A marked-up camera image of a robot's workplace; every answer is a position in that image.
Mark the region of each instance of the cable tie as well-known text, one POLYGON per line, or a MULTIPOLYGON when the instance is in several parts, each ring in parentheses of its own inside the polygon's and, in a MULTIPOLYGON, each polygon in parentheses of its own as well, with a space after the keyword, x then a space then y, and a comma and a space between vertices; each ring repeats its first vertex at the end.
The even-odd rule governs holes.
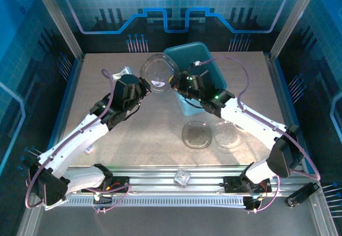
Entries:
POLYGON ((275 125, 274 128, 272 129, 273 131, 277 131, 277 129, 279 128, 279 125, 275 125))

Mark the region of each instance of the black bracket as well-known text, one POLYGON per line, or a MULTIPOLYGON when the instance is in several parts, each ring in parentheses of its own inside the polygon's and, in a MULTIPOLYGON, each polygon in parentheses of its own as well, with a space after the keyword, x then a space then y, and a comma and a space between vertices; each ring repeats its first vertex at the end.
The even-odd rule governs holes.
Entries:
POLYGON ((246 189, 244 184, 241 182, 240 177, 238 176, 225 176, 223 178, 223 183, 219 184, 221 187, 224 187, 225 193, 264 193, 265 188, 267 192, 272 192, 272 187, 269 179, 265 179, 259 184, 251 185, 251 190, 246 189))

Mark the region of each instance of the glass wall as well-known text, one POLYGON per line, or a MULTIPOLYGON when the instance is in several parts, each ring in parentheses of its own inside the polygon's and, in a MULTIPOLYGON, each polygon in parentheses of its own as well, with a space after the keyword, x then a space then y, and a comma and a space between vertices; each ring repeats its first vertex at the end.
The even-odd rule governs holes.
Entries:
POLYGON ((83 52, 269 52, 296 0, 56 0, 83 52))
MULTIPOLYGON (((279 55, 322 184, 342 182, 342 0, 311 0, 279 55)), ((342 223, 334 219, 341 229, 342 223)))
POLYGON ((0 0, 0 234, 25 210, 27 150, 45 151, 74 58, 41 0, 0 0))

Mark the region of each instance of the transparent container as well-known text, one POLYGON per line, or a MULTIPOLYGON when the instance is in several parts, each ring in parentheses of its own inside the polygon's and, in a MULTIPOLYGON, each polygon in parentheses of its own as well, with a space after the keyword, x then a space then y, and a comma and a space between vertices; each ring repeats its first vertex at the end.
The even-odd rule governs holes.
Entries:
POLYGON ((238 128, 236 125, 229 121, 222 121, 217 123, 213 129, 213 135, 216 143, 224 150, 234 152, 238 150, 238 147, 242 143, 242 128, 238 128))
POLYGON ((170 81, 179 73, 177 64, 166 54, 157 53, 149 57, 140 70, 153 92, 161 93, 171 88, 170 81))
POLYGON ((211 127, 205 122, 190 121, 183 127, 182 140, 191 149, 204 149, 213 140, 211 127))

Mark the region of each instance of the small clear cube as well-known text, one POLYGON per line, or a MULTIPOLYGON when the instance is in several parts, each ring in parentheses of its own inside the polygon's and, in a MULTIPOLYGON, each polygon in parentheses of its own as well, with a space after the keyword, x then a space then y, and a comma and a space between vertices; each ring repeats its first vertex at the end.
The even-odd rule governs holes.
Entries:
POLYGON ((175 183, 186 186, 188 181, 190 180, 191 174, 189 172, 186 172, 183 169, 179 169, 174 177, 175 183))

